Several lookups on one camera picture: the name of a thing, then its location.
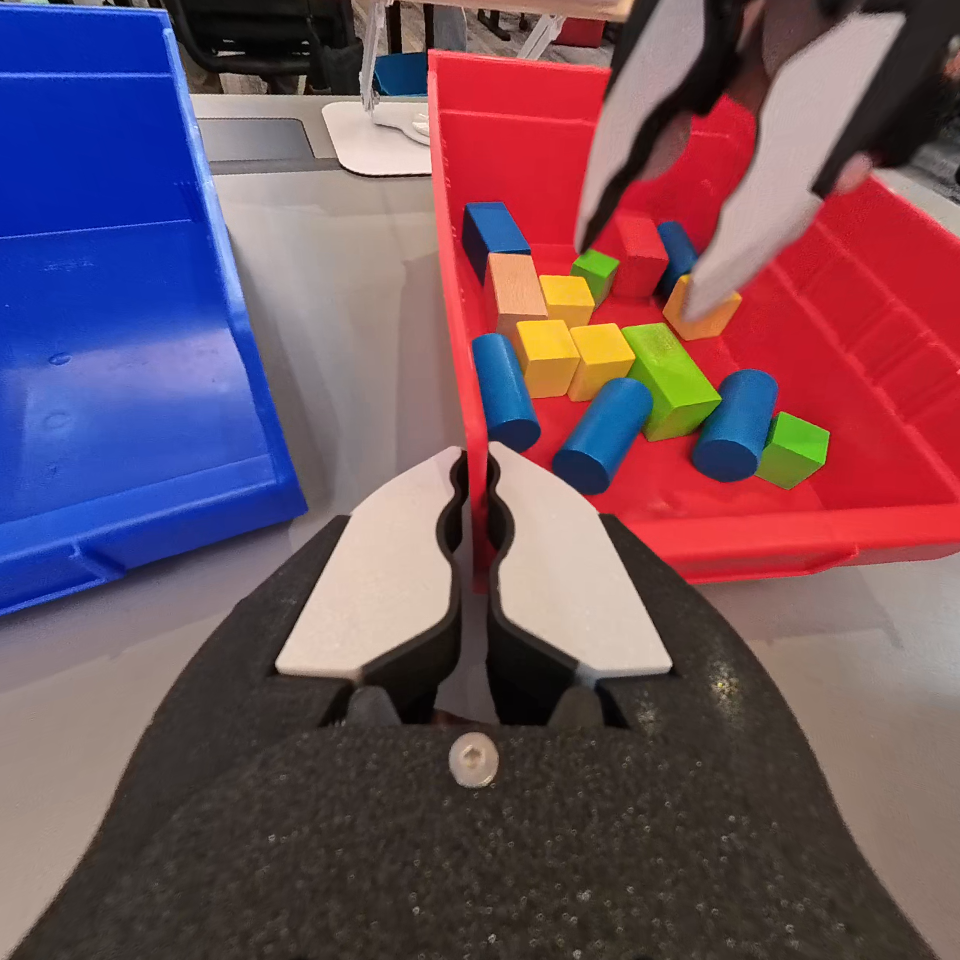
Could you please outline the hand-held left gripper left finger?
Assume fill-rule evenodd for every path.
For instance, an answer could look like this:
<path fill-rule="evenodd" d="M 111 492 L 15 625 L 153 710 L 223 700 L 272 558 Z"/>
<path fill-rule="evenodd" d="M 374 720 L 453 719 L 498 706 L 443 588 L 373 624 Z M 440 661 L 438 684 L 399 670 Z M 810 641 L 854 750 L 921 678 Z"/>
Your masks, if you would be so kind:
<path fill-rule="evenodd" d="M 363 500 L 274 666 L 354 684 L 438 684 L 459 659 L 466 454 L 448 446 Z"/>

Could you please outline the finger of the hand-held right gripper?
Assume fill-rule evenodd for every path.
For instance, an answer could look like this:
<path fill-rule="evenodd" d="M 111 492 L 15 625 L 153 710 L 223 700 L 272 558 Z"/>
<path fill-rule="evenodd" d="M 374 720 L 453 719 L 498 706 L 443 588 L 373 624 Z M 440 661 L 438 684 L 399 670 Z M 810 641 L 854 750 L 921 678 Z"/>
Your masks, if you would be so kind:
<path fill-rule="evenodd" d="M 593 246 L 638 180 L 685 149 L 677 122 L 705 116 L 740 66 L 746 2 L 633 2 L 614 49 L 575 222 L 575 249 Z"/>
<path fill-rule="evenodd" d="M 758 109 L 754 153 L 746 174 L 726 199 L 713 238 L 690 275 L 683 316 L 711 311 L 798 240 L 830 195 L 811 183 L 832 152 L 855 104 L 889 62 L 904 73 L 922 66 L 935 17 L 920 23 L 905 55 L 891 48 L 905 31 L 902 13 L 846 16 L 791 57 L 774 77 Z"/>

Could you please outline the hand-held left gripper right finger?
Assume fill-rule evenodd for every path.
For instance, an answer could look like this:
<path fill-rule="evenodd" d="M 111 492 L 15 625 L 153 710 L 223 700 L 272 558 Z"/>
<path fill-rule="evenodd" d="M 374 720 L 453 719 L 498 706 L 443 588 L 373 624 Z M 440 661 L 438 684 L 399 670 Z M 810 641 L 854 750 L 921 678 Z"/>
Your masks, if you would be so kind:
<path fill-rule="evenodd" d="M 666 675 L 670 655 L 592 503 L 499 441 L 487 504 L 505 515 L 491 569 L 508 628 L 558 655 L 576 682 Z"/>

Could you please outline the red wooden block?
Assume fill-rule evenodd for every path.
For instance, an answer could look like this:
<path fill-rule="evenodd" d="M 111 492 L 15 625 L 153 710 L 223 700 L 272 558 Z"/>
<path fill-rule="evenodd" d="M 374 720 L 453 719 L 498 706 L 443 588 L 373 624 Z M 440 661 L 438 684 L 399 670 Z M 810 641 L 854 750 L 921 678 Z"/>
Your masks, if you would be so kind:
<path fill-rule="evenodd" d="M 613 294 L 624 300 L 653 296 L 669 264 L 669 255 L 653 219 L 632 211 L 613 217 L 614 256 L 619 261 Z"/>

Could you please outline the long green wooden block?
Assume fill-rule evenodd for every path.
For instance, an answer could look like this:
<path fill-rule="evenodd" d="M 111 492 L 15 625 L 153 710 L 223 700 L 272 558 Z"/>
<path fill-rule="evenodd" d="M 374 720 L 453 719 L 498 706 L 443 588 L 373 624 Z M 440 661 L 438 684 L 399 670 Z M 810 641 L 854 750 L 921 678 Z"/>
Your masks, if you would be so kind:
<path fill-rule="evenodd" d="M 722 396 L 664 322 L 621 328 L 634 355 L 628 377 L 644 384 L 653 406 L 643 426 L 649 442 L 688 436 L 714 413 Z"/>

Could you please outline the yellow wooden cube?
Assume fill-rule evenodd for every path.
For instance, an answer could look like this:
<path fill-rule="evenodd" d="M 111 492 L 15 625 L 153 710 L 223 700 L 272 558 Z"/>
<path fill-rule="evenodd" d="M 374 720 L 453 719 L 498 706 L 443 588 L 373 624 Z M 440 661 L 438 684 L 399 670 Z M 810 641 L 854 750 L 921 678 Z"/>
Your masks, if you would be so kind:
<path fill-rule="evenodd" d="M 532 400 L 565 395 L 581 355 L 561 318 L 520 320 L 512 343 Z"/>

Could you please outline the natural wooden block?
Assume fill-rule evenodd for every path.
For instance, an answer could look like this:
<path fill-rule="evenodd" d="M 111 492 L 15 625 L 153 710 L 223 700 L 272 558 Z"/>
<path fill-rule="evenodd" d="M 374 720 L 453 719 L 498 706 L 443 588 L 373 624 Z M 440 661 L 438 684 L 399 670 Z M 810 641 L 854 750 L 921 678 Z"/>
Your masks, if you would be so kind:
<path fill-rule="evenodd" d="M 511 342 L 516 340 L 519 323 L 548 320 L 531 253 L 491 252 L 486 259 L 484 292 L 494 331 Z"/>

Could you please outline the green wooden cube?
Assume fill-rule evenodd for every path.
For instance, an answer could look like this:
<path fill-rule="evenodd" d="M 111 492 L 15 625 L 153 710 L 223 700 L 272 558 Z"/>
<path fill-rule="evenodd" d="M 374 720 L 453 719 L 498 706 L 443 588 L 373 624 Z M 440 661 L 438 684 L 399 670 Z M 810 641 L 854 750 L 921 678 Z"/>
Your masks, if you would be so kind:
<path fill-rule="evenodd" d="M 790 491 L 818 472 L 827 462 L 831 433 L 803 418 L 775 414 L 755 476 Z"/>

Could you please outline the red plastic bin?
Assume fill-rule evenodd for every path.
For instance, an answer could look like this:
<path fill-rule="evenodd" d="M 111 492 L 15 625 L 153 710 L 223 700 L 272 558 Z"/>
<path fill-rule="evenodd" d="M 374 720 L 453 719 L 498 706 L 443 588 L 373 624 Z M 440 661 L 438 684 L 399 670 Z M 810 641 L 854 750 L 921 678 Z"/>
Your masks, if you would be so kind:
<path fill-rule="evenodd" d="M 438 257 L 462 407 L 474 582 L 494 556 L 487 429 L 472 343 L 497 315 L 463 247 L 470 202 L 500 202 L 535 266 L 565 273 L 609 70 L 433 52 L 428 64 Z M 830 433 L 825 465 L 784 490 L 723 484 L 694 438 L 631 447 L 590 498 L 692 584 L 925 561 L 959 545 L 958 238 L 871 178 L 741 290 L 724 333 L 686 350 L 715 385 L 757 369 L 777 411 Z"/>

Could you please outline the blue plastic bin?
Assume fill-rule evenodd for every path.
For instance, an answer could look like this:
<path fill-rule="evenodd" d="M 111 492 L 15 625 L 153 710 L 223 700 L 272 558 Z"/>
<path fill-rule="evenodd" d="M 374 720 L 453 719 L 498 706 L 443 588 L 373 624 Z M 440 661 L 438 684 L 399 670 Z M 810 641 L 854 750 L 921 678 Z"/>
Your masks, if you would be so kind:
<path fill-rule="evenodd" d="M 2 3 L 1 608 L 306 498 L 167 15 Z"/>

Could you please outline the small green wooden block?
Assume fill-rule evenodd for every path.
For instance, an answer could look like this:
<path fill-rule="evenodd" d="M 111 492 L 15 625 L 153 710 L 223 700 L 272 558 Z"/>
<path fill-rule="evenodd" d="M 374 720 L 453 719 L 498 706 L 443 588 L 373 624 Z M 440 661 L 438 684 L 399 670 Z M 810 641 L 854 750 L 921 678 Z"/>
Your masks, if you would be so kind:
<path fill-rule="evenodd" d="M 570 276 L 584 279 L 595 307 L 600 307 L 610 294 L 620 266 L 618 258 L 589 247 L 573 261 Z"/>

